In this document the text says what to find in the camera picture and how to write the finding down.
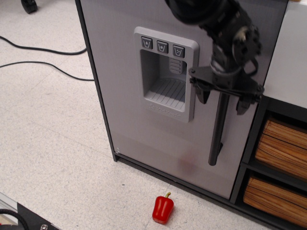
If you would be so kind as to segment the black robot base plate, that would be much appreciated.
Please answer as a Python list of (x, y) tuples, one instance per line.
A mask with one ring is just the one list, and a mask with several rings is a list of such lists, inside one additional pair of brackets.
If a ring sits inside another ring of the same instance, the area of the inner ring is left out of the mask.
[(17, 209), (1, 208), (1, 215), (17, 219), (15, 224), (0, 222), (1, 230), (59, 230), (57, 226), (17, 203)]

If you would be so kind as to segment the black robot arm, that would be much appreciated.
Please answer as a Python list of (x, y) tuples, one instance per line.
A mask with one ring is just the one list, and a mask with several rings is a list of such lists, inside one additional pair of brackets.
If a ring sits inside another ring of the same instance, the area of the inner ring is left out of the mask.
[(244, 114), (259, 102), (264, 88), (252, 77), (258, 72), (260, 33), (236, 0), (168, 0), (167, 6), (182, 23), (197, 25), (213, 40), (208, 67), (190, 68), (190, 83), (202, 104), (212, 90), (239, 97), (236, 111)]

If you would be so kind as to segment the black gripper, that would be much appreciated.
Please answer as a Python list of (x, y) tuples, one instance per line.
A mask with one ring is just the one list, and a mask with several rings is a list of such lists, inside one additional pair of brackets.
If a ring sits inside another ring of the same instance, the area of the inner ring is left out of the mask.
[(238, 115), (243, 115), (264, 93), (264, 87), (243, 69), (220, 72), (213, 67), (195, 67), (189, 69), (189, 75), (190, 83), (196, 88), (196, 95), (202, 104), (207, 103), (211, 91), (232, 95), (239, 98), (236, 105)]

